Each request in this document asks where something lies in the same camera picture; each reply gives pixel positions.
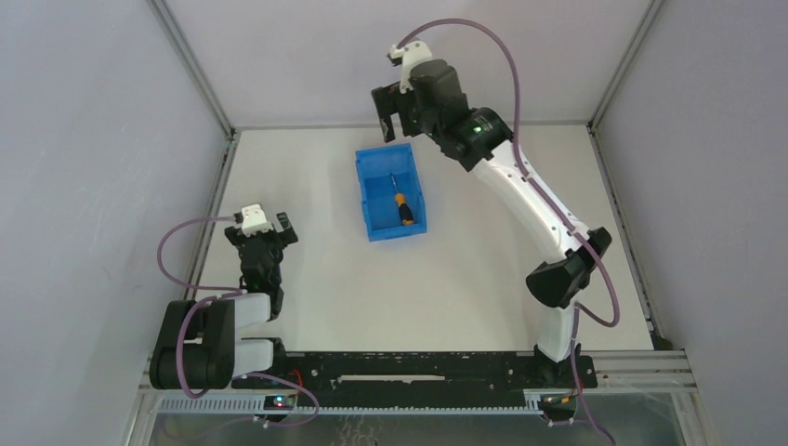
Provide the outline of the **orange black handled screwdriver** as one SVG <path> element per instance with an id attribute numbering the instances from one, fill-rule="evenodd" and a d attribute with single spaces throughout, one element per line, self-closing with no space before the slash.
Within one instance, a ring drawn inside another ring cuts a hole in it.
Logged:
<path id="1" fill-rule="evenodd" d="M 395 176 L 393 174 L 390 174 L 389 177 L 390 177 L 390 180 L 392 182 L 392 186 L 393 186 L 394 191 L 395 191 L 395 202 L 397 204 L 397 208 L 398 208 L 398 213 L 399 213 L 399 218 L 401 220 L 401 224 L 403 226 L 413 225 L 413 223 L 414 223 L 414 215 L 413 215 L 413 212 L 412 212 L 411 208 L 407 204 L 405 195 L 400 191 L 400 188 L 398 186 L 398 183 L 397 183 L 397 180 L 396 180 Z"/>

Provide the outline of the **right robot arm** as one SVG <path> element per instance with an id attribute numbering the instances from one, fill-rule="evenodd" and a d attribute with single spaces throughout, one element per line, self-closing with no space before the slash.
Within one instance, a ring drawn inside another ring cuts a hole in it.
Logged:
<path id="1" fill-rule="evenodd" d="M 545 308 L 535 350 L 555 363 L 571 355 L 573 311 L 578 295 L 611 245 L 603 227 L 591 230 L 535 170 L 513 130 L 491 108 L 470 107 L 454 67 L 442 59 L 417 64 L 407 80 L 372 90 L 384 140 L 395 137 L 398 116 L 406 137 L 425 135 L 448 158 L 495 191 L 535 239 L 542 262 L 525 279 Z"/>

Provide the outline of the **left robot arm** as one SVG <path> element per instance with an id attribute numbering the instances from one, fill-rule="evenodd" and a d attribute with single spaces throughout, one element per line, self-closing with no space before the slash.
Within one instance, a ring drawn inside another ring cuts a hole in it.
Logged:
<path id="1" fill-rule="evenodd" d="M 282 311 L 283 252 L 298 237 L 286 213 L 271 221 L 248 205 L 227 223 L 225 237 L 238 253 L 235 286 L 209 286 L 208 297 L 168 304 L 149 365 L 151 385 L 200 398 L 232 378 L 269 370 L 282 352 L 277 338 L 242 338 L 243 328 L 276 320 Z"/>

